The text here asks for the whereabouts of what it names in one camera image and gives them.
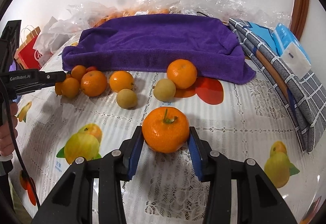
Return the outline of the person's left hand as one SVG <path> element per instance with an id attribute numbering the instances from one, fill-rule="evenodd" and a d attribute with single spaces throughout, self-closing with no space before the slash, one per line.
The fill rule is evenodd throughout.
<path id="1" fill-rule="evenodd" d="M 11 119 L 14 127 L 14 137 L 17 138 L 18 132 L 16 130 L 16 126 L 18 124 L 18 119 L 16 118 L 16 114 L 18 113 L 18 105 L 16 102 L 11 103 Z M 5 122 L 0 129 L 0 151 L 1 156 L 8 156 L 14 151 L 14 145 L 12 142 L 12 138 L 10 135 L 10 130 L 8 126 L 8 122 Z"/>

